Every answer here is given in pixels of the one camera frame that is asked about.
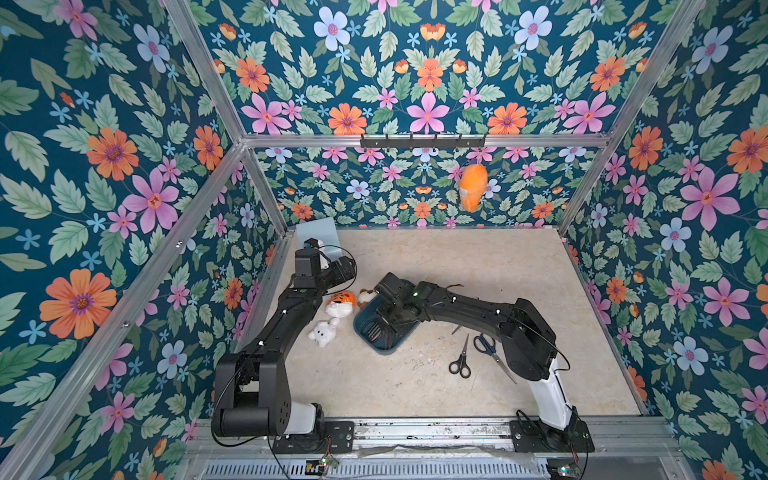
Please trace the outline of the teal storage box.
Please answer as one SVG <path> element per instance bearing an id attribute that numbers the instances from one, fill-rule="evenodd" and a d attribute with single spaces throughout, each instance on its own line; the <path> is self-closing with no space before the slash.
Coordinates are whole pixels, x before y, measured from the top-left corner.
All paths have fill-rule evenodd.
<path id="1" fill-rule="evenodd" d="M 418 328 L 418 321 L 393 325 L 379 312 L 383 300 L 379 295 L 367 292 L 368 302 L 361 304 L 360 311 L 353 320 L 355 333 L 375 352 L 391 355 Z"/>

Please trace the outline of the large black scissors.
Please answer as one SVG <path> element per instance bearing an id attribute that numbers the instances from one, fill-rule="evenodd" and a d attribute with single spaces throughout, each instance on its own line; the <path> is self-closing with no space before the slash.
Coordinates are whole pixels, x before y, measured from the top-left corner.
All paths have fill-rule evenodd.
<path id="1" fill-rule="evenodd" d="M 365 325 L 362 333 L 371 344 L 385 342 L 389 337 L 389 326 L 383 321 L 373 320 Z"/>

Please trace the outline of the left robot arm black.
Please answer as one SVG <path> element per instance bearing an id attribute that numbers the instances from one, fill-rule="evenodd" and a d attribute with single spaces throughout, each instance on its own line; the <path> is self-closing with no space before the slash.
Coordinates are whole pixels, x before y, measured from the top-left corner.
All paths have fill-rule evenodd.
<path id="1" fill-rule="evenodd" d="M 342 249 L 329 256 L 311 238 L 295 252 L 295 272 L 278 296 L 275 313 L 261 332 L 215 370 L 212 436 L 221 438 L 312 435 L 320 408 L 291 398 L 286 357 L 331 290 L 356 279 L 357 264 Z"/>

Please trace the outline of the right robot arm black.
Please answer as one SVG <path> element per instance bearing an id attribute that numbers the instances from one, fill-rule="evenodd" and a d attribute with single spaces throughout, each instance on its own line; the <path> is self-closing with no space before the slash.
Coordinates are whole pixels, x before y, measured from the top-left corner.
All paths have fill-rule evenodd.
<path id="1" fill-rule="evenodd" d="M 516 414 L 525 434 L 555 450 L 566 446 L 575 434 L 578 417 L 560 379 L 563 368 L 556 334 L 532 302 L 519 298 L 498 303 L 464 296 L 434 283 L 416 285 L 386 274 L 374 291 L 380 304 L 377 316 L 392 332 L 416 323 L 439 321 L 478 333 L 473 343 L 482 353 L 504 364 L 525 380 L 538 408 L 536 420 Z"/>

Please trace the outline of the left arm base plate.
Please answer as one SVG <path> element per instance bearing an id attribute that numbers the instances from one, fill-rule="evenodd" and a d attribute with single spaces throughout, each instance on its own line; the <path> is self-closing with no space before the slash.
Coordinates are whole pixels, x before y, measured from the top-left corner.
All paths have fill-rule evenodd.
<path id="1" fill-rule="evenodd" d="M 353 421 L 328 421 L 318 424 L 309 434 L 291 435 L 286 438 L 285 446 L 291 453 L 350 453 L 354 446 L 354 434 Z"/>

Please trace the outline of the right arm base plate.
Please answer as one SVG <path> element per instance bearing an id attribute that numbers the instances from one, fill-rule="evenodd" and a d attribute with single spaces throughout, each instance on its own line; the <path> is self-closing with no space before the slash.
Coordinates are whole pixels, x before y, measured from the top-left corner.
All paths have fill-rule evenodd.
<path id="1" fill-rule="evenodd" d="M 593 453 L 595 445 L 587 424 L 573 418 L 564 430 L 547 426 L 539 420 L 509 422 L 514 450 L 519 453 Z"/>

